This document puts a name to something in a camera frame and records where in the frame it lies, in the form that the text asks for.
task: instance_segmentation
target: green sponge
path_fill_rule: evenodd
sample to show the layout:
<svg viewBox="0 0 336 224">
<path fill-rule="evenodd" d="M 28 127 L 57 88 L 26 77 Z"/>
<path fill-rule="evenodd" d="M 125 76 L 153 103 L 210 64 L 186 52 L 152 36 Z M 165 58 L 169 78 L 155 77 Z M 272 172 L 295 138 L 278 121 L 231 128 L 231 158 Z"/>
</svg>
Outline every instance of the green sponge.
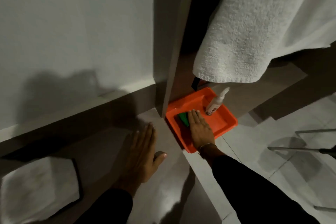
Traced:
<svg viewBox="0 0 336 224">
<path fill-rule="evenodd" d="M 180 120 L 183 122 L 183 124 L 185 126 L 189 127 L 188 113 L 187 112 L 179 113 L 178 117 L 180 118 Z"/>
</svg>

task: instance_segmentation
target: metal leg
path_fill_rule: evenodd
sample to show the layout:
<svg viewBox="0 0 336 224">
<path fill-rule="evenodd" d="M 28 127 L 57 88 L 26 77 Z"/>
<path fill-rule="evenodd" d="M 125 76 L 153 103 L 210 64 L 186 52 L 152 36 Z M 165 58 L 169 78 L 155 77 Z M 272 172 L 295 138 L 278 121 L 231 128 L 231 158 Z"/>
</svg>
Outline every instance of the metal leg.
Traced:
<svg viewBox="0 0 336 224">
<path fill-rule="evenodd" d="M 274 151 L 274 150 L 285 150 L 285 151 L 313 151 L 319 152 L 320 149 L 306 149 L 306 148 L 289 148 L 289 147 L 271 147 L 268 146 L 267 149 Z"/>
<path fill-rule="evenodd" d="M 316 206 L 316 205 L 314 205 L 314 208 L 315 208 L 316 210 L 320 210 L 320 211 L 336 212 L 336 208 L 323 207 L 323 206 Z"/>
<path fill-rule="evenodd" d="M 296 134 L 309 134 L 309 133 L 324 133 L 336 131 L 336 128 L 326 128 L 326 129 L 313 129 L 313 130 L 300 130 L 295 131 Z"/>
</svg>

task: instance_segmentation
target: black sleeve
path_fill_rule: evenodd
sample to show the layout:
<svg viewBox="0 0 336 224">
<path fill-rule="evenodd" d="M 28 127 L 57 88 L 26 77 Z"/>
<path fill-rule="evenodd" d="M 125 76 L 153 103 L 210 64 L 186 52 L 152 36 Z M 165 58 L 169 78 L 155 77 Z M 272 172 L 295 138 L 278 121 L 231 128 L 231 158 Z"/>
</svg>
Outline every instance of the black sleeve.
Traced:
<svg viewBox="0 0 336 224">
<path fill-rule="evenodd" d="M 319 223 L 270 181 L 229 156 L 214 159 L 212 173 L 245 223 Z"/>
<path fill-rule="evenodd" d="M 131 195 L 122 189 L 109 189 L 75 222 L 122 223 L 127 222 L 133 207 Z"/>
</svg>

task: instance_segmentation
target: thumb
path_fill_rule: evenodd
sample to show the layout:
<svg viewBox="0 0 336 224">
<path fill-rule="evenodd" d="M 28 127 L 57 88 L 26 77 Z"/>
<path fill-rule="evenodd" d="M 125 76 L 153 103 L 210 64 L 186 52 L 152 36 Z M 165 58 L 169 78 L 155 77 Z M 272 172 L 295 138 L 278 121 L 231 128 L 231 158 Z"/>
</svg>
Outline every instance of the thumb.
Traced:
<svg viewBox="0 0 336 224">
<path fill-rule="evenodd" d="M 161 153 L 153 162 L 155 169 L 158 169 L 159 165 L 165 160 L 167 154 L 165 152 Z"/>
</svg>

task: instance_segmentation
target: white wall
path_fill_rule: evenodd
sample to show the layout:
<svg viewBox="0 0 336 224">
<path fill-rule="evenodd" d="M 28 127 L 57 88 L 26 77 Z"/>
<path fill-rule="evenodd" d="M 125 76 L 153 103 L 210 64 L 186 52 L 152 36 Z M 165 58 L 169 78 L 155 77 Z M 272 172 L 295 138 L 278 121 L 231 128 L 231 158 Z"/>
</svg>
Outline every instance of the white wall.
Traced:
<svg viewBox="0 0 336 224">
<path fill-rule="evenodd" d="M 0 4 L 0 129 L 153 77 L 153 0 Z"/>
</svg>

